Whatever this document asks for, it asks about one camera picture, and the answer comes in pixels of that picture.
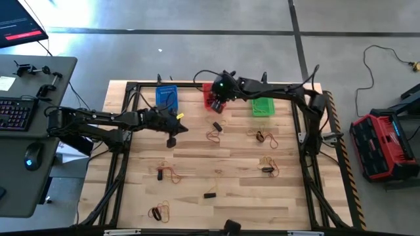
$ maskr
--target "computer mouse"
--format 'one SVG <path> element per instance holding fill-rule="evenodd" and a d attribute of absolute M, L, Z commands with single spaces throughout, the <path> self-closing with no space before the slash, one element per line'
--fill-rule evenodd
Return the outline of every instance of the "computer mouse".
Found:
<path fill-rule="evenodd" d="M 26 148 L 25 167 L 27 170 L 34 171 L 39 169 L 42 164 L 43 143 L 34 142 Z"/>

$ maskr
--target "computer monitor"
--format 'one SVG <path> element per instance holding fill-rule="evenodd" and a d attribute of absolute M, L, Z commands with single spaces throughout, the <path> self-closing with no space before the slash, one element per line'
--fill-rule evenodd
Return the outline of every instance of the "computer monitor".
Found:
<path fill-rule="evenodd" d="M 18 0 L 0 0 L 0 49 L 48 39 Z"/>

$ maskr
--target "robotic arm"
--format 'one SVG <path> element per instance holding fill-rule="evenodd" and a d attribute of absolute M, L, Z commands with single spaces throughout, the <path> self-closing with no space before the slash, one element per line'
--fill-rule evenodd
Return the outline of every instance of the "robotic arm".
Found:
<path fill-rule="evenodd" d="M 180 123 L 176 114 L 168 109 L 140 109 L 114 114 L 102 111 L 88 111 L 83 108 L 73 109 L 58 107 L 48 115 L 48 133 L 50 136 L 59 137 L 62 142 L 78 149 L 84 154 L 89 154 L 91 138 L 103 141 L 111 152 L 120 151 L 126 140 L 125 131 L 136 132 L 143 129 L 166 132 L 169 134 L 167 147 L 172 148 L 177 144 L 174 138 L 188 129 Z M 106 125 L 120 129 L 104 130 L 92 125 Z"/>
<path fill-rule="evenodd" d="M 303 151 L 308 155 L 319 154 L 322 144 L 320 121 L 326 108 L 323 95 L 314 90 L 307 90 L 303 88 L 303 85 L 269 85 L 266 82 L 266 74 L 263 75 L 261 82 L 243 77 L 234 79 L 234 75 L 235 71 L 232 73 L 223 71 L 211 87 L 215 95 L 215 101 L 211 107 L 217 113 L 222 112 L 223 103 L 237 98 L 245 101 L 261 97 L 291 100 L 308 118 L 308 134 L 302 145 Z M 305 95 L 310 97 L 308 104 L 306 104 Z"/>

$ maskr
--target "wooden table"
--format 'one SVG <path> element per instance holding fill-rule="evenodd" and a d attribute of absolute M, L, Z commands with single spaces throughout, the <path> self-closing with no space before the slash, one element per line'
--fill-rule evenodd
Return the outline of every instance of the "wooden table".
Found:
<path fill-rule="evenodd" d="M 104 111 L 121 111 L 126 83 L 110 81 Z M 155 103 L 155 88 L 142 88 L 142 94 Z M 195 88 L 178 88 L 178 102 L 179 113 L 185 114 L 181 123 L 189 131 L 176 136 L 174 148 L 166 148 L 164 133 L 142 130 L 133 135 L 118 228 L 221 229 L 232 219 L 242 229 L 310 229 L 290 101 L 274 100 L 276 114 L 271 117 L 253 117 L 250 102 L 242 100 L 229 102 L 220 115 L 207 111 L 203 94 Z M 140 101 L 139 108 L 145 107 Z M 205 137 L 213 128 L 206 117 L 227 123 L 219 144 Z M 247 130 L 258 130 L 261 125 L 277 139 L 277 149 L 270 148 L 268 141 L 260 144 L 246 135 Z M 324 132 L 329 132 L 329 125 Z M 104 150 L 105 145 L 95 153 Z M 336 158 L 334 149 L 322 146 L 322 151 Z M 269 178 L 257 168 L 264 156 L 272 157 L 279 166 L 277 178 Z M 89 164 L 79 203 L 81 220 L 104 194 L 110 157 L 111 153 L 106 153 Z M 179 184 L 167 176 L 157 181 L 156 167 L 163 160 L 183 177 Z M 326 199 L 343 221 L 352 225 L 340 168 L 322 154 L 318 165 Z M 215 185 L 215 171 L 222 172 L 217 179 L 217 197 L 204 199 L 203 194 Z M 171 217 L 166 224 L 148 217 L 149 209 L 164 200 L 170 203 Z M 112 199 L 108 212 L 113 205 Z"/>

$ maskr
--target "concrete floor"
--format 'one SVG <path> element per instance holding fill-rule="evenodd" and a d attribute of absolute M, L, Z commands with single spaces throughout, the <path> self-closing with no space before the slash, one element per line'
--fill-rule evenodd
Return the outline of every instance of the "concrete floor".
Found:
<path fill-rule="evenodd" d="M 48 30 L 270 30 L 293 31 L 287 0 L 28 0 Z M 294 0 L 301 31 L 420 32 L 417 0 Z M 287 35 L 156 35 L 49 33 L 55 56 L 79 59 L 72 84 L 91 108 L 101 109 L 111 79 L 191 79 L 200 69 L 236 70 L 238 75 L 269 81 L 302 81 L 294 36 Z M 341 126 L 356 120 L 354 91 L 370 85 L 362 62 L 372 44 L 394 48 L 403 60 L 420 60 L 417 37 L 302 37 L 308 71 L 316 64 L 316 81 L 334 94 Z M 1 54 L 44 55 L 37 44 Z M 399 95 L 418 84 L 420 74 L 378 49 L 367 53 L 375 87 L 359 96 L 360 113 L 395 104 Z M 202 79 L 213 79 L 203 76 Z M 95 84 L 94 92 L 85 81 Z M 64 106 L 77 106 L 68 91 Z M 406 129 L 413 132 L 413 125 Z M 420 235 L 420 189 L 385 192 L 361 176 L 345 134 L 367 228 Z M 83 172 L 84 163 L 71 165 Z M 49 195 L 54 204 L 38 206 L 28 219 L 0 218 L 0 231 L 66 227 L 73 223 L 82 179 L 54 179 Z"/>

